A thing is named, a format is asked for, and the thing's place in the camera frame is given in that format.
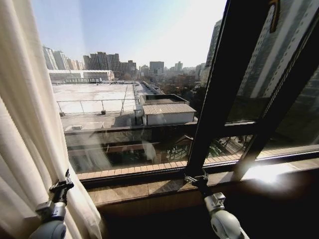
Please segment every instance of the corrugated metal roof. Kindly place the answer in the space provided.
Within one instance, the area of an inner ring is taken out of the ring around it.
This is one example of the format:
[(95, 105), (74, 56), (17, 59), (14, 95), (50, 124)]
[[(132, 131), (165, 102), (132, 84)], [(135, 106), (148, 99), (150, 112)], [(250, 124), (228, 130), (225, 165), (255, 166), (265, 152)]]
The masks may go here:
[(187, 104), (163, 104), (143, 106), (146, 115), (196, 112)]

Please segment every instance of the white wall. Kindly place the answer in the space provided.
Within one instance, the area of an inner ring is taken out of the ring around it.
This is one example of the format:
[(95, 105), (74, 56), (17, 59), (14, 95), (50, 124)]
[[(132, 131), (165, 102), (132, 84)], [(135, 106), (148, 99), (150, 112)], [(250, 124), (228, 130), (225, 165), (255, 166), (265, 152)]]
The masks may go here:
[(193, 122), (194, 113), (148, 115), (147, 125)]

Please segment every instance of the curtain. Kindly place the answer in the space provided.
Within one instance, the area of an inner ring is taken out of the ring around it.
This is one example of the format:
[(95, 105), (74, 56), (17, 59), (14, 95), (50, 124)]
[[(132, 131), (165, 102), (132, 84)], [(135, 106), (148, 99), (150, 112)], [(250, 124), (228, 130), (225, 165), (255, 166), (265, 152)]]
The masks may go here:
[(35, 207), (65, 180), (67, 238), (101, 238), (101, 217), (69, 164), (63, 129), (31, 4), (0, 1), (0, 227), (28, 238), (39, 226)]

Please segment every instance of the blue sky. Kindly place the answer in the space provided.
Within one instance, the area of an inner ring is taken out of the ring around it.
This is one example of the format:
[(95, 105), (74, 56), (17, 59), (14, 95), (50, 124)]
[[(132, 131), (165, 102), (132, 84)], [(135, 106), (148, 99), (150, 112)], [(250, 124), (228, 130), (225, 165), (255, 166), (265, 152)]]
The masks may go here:
[(103, 51), (137, 66), (206, 61), (226, 0), (32, 0), (43, 45), (71, 59)]

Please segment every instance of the flat roof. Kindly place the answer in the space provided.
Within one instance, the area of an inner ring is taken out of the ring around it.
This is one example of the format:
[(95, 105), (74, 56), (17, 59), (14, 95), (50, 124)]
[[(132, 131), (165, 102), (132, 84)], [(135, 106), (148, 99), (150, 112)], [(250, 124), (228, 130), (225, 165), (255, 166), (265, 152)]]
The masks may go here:
[[(148, 93), (149, 89), (139, 82), (136, 85), (138, 94)], [(103, 122), (104, 128), (135, 125), (137, 102), (133, 84), (61, 84), (52, 87), (55, 100), (59, 101), (55, 107), (66, 114), (61, 117), (64, 129), (77, 124), (94, 125), (94, 122)]]
[(174, 95), (141, 95), (142, 105), (164, 105), (164, 104), (178, 104), (178, 103), (188, 103), (187, 100)]
[(187, 104), (146, 105), (143, 106), (143, 110), (146, 115), (196, 112), (196, 110)]

